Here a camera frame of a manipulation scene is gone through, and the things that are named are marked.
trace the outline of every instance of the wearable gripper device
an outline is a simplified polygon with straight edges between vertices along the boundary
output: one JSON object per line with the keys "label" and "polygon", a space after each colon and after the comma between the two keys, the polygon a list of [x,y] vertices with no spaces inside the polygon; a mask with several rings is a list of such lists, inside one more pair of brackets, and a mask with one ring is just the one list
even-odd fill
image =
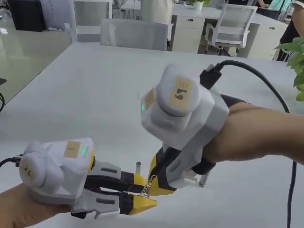
{"label": "wearable gripper device", "polygon": [[157,205],[150,196],[199,187],[196,176],[215,166],[204,159],[203,148],[223,127],[228,105],[241,101],[221,96],[213,86],[214,77],[206,76],[209,71],[194,76],[183,66],[169,65],[160,83],[141,99],[143,127],[163,142],[148,179],[96,161],[89,138],[31,142],[19,163],[31,197],[70,205],[72,215],[82,219],[91,212],[100,219],[134,215]]}

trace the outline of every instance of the shiny floor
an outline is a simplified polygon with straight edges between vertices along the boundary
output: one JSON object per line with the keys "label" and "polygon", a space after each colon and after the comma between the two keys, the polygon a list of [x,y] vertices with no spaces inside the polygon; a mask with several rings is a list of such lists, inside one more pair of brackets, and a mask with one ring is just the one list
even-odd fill
{"label": "shiny floor", "polygon": [[69,46],[65,32],[16,31],[11,19],[0,21],[0,85],[6,102],[19,93]]}

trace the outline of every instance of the white table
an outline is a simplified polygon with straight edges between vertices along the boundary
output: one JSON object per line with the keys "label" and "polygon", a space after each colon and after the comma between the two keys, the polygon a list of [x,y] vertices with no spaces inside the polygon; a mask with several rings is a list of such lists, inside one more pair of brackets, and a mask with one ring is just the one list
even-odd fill
{"label": "white table", "polygon": [[[141,3],[129,0],[121,9],[139,11]],[[172,15],[177,16],[172,32],[172,50],[197,53],[205,20],[218,20],[220,14],[221,10],[216,8],[206,7],[196,11],[192,6],[176,4],[172,10]],[[272,59],[276,52],[274,48],[278,46],[286,28],[287,24],[256,13],[249,27],[246,47],[240,49],[238,57]]]}
{"label": "white table", "polygon": [[[140,121],[139,95],[157,84],[169,63],[184,64],[199,75],[210,63],[228,57],[74,44],[13,98],[0,115],[0,159],[23,152],[28,141],[91,137],[96,158],[134,171],[142,162],[146,176],[161,142]],[[293,111],[295,74],[285,63],[238,60],[259,69],[282,93]],[[281,110],[270,90],[254,75],[235,67],[223,69],[220,92]],[[155,197],[159,205],[134,217],[79,220],[56,216],[41,228],[283,228],[291,161],[267,157],[225,162],[211,172],[205,189],[186,188]],[[293,227],[304,223],[304,169],[298,169]],[[0,191],[20,183],[13,164],[0,169]]]}

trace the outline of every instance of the coil spring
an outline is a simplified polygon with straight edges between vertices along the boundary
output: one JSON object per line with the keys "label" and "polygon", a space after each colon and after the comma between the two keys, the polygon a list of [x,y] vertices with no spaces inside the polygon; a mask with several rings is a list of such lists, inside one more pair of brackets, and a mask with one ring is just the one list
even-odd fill
{"label": "coil spring", "polygon": [[146,185],[144,186],[144,188],[143,188],[143,190],[140,194],[141,196],[144,196],[146,198],[150,197],[149,191],[150,191],[150,188],[151,188],[151,185],[152,185],[152,181],[154,180],[155,177],[156,177],[156,175],[153,175],[148,179],[148,182],[146,183]]}
{"label": "coil spring", "polygon": [[210,175],[210,172],[205,175],[202,175],[202,177],[200,178],[199,186],[201,188],[204,188],[206,186],[209,175]]}

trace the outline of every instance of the green plant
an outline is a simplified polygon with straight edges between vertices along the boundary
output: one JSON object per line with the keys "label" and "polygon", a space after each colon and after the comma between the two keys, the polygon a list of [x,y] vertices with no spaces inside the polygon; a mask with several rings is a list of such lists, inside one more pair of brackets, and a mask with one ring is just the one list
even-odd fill
{"label": "green plant", "polygon": [[295,38],[292,43],[281,44],[277,48],[292,52],[287,66],[296,73],[294,87],[300,91],[296,100],[304,101],[304,38]]}
{"label": "green plant", "polygon": [[188,0],[189,3],[193,4],[195,2],[203,2],[203,7],[206,7],[208,4],[210,4],[210,0]]}

